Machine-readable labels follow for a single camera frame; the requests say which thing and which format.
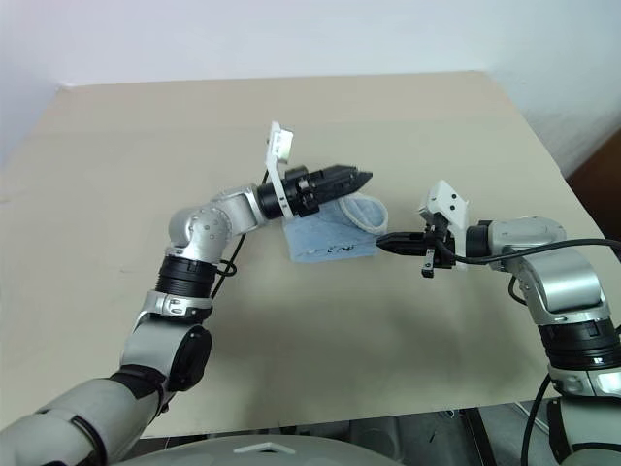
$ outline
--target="light blue fabric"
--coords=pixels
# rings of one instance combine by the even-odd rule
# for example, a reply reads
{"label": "light blue fabric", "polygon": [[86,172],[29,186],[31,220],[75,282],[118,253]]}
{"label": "light blue fabric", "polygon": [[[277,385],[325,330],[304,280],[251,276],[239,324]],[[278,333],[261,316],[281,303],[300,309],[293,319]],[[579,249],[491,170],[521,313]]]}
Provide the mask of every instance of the light blue fabric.
{"label": "light blue fabric", "polygon": [[[385,208],[375,199],[346,197],[343,199],[351,216],[369,227],[379,227],[386,220]],[[378,234],[368,233],[356,226],[343,212],[339,201],[322,204],[312,216],[283,223],[284,235],[289,244],[293,262],[323,262],[375,255]]]}

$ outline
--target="cable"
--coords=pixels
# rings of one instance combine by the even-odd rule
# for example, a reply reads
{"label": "cable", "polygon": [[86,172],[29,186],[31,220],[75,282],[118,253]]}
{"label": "cable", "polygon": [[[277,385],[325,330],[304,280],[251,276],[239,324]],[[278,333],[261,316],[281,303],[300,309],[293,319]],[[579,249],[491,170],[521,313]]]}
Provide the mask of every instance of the cable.
{"label": "cable", "polygon": [[523,306],[526,306],[526,301],[515,294],[515,276],[511,277],[508,281],[508,295]]}
{"label": "cable", "polygon": [[[524,408],[524,405],[522,405],[519,401],[513,402],[513,406],[515,406],[516,411],[519,411],[524,416],[528,417],[531,415],[531,412],[528,411],[526,408]],[[535,425],[545,435],[550,435],[550,427],[545,422],[543,422],[541,419],[535,417]]]}
{"label": "cable", "polygon": [[464,264],[471,265],[486,265],[499,260],[514,259],[515,257],[522,257],[524,255],[537,254],[539,252],[546,252],[549,250],[559,250],[560,248],[571,248],[573,246],[608,246],[614,250],[621,250],[621,241],[607,240],[602,238],[582,238],[579,240],[566,240],[558,241],[556,243],[550,243],[548,245],[536,246],[534,248],[526,248],[524,250],[517,250],[515,252],[508,252],[506,254],[487,255],[485,257],[463,257],[455,254],[450,250],[443,241],[436,240],[436,246],[444,254],[455,259],[456,262],[462,262]]}
{"label": "cable", "polygon": [[537,412],[539,411],[539,406],[541,406],[541,400],[543,399],[543,395],[547,390],[547,386],[550,385],[550,375],[548,374],[541,382],[539,386],[539,391],[535,396],[535,401],[533,401],[533,407],[531,408],[531,412],[528,415],[528,420],[526,421],[526,428],[524,429],[524,438],[522,439],[522,454],[520,455],[520,465],[528,466],[528,448],[531,444],[531,434],[533,433],[533,425],[535,425],[535,418],[537,417]]}
{"label": "cable", "polygon": [[[268,174],[268,171],[266,170],[265,173],[263,174],[263,180],[261,180],[261,184],[264,184],[267,181],[268,176],[269,174]],[[240,253],[240,249],[242,248],[244,241],[245,241],[245,233],[240,237],[240,241],[235,246],[235,250],[233,251],[231,258],[228,260],[220,260],[220,262],[226,264],[226,267],[224,268],[224,270],[217,271],[217,274],[220,276],[220,278],[215,284],[215,287],[213,288],[212,299],[215,298],[215,295],[222,287],[222,284],[224,283],[224,279],[226,279],[227,277],[233,277],[237,273],[237,267],[235,265],[235,258],[237,257],[237,254]]]}
{"label": "cable", "polygon": [[219,276],[222,276],[222,277],[233,277],[235,274],[237,274],[237,265],[235,265],[230,260],[220,259],[220,264],[225,264],[227,267],[229,267],[231,269],[231,271],[227,272],[226,271],[227,269],[224,269],[224,270],[215,269],[215,272]]}

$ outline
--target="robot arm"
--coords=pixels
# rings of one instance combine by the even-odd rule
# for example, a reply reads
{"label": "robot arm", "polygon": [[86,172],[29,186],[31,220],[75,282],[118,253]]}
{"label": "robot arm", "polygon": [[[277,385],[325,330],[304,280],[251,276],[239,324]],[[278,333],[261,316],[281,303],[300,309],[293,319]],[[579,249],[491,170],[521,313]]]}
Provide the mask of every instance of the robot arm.
{"label": "robot arm", "polygon": [[212,312],[216,267],[229,241],[272,218],[313,214],[371,176],[340,165],[313,173],[298,167],[283,180],[224,191],[203,206],[177,212],[157,285],[147,293],[118,371],[76,386],[0,432],[0,464],[120,460],[168,410],[175,393],[203,377],[212,336],[202,323]]}
{"label": "robot arm", "polygon": [[[439,182],[419,210],[427,221],[425,232],[390,233],[377,245],[398,254],[424,255],[424,277],[433,277],[434,267],[453,267],[459,256],[512,274],[541,335],[552,384],[562,395],[548,404],[555,457],[566,461],[563,464],[583,464],[578,461],[585,458],[590,463],[584,464],[617,464],[621,458],[621,344],[597,274],[571,249],[487,260],[561,242],[566,239],[565,230],[543,217],[484,220],[468,227],[467,204],[448,183]],[[592,458],[586,449],[596,450]],[[595,459],[615,452],[616,462]]]}

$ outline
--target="table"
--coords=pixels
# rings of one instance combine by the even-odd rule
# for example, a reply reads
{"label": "table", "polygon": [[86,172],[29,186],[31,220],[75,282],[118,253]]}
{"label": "table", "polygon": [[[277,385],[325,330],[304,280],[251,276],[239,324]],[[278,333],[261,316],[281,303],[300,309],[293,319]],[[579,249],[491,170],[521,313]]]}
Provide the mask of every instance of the table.
{"label": "table", "polygon": [[[0,390],[6,425],[115,371],[180,208],[260,180],[270,122],[292,164],[374,172],[390,230],[420,230],[438,179],[480,218],[550,216],[601,236],[522,116],[476,72],[95,85],[60,90],[3,169]],[[618,323],[621,272],[586,248]],[[420,276],[387,253],[294,264],[279,221],[248,235],[206,322],[204,379],[148,436],[529,399],[546,359],[508,275]]]}

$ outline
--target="white wall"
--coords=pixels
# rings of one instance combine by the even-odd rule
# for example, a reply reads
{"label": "white wall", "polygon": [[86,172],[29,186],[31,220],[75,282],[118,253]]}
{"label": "white wall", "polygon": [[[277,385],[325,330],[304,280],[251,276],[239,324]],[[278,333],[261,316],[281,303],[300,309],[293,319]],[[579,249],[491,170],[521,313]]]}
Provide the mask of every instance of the white wall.
{"label": "white wall", "polygon": [[621,125],[617,0],[2,0],[2,151],[57,83],[480,69],[564,173]]}

